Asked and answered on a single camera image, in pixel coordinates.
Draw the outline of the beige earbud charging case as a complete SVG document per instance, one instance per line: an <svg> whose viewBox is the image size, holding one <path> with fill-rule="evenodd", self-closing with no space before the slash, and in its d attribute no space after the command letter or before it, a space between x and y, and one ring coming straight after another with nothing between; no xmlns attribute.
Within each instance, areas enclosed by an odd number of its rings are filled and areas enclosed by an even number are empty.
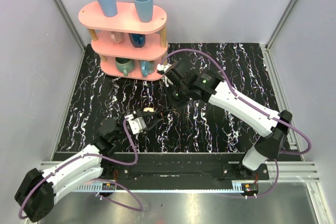
<svg viewBox="0 0 336 224"><path fill-rule="evenodd" d="M155 110L153 108L144 108L144 112L154 112Z"/></svg>

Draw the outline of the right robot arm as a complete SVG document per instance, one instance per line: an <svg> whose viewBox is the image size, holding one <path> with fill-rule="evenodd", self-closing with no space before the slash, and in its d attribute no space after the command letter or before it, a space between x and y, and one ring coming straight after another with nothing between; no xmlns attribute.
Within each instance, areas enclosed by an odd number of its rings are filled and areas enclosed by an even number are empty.
<svg viewBox="0 0 336 224"><path fill-rule="evenodd" d="M278 158L289 131L278 120L289 123L292 119L290 112L269 109L230 89L228 82L216 71L197 73L178 61L172 65L159 64L157 72L164 76L169 85L166 93L172 106L183 106L189 100L201 100L238 117L259 134L258 141L246 151L238 167L242 179L252 179L263 162Z"/></svg>

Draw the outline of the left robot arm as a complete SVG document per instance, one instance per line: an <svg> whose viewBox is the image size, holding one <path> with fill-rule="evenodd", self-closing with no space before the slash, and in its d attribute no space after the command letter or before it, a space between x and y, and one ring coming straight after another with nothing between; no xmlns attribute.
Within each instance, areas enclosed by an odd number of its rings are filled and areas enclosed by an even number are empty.
<svg viewBox="0 0 336 224"><path fill-rule="evenodd" d="M109 179L114 164L135 165L138 153L131 136L152 129L168 114L168 110L146 108L127 115L122 124L114 118L105 118L100 123L98 135L82 151L51 168L28 171L14 196L20 206L19 219L38 222L58 201L85 182ZM117 148L116 141L124 135L134 152L134 160L130 162L112 157Z"/></svg>

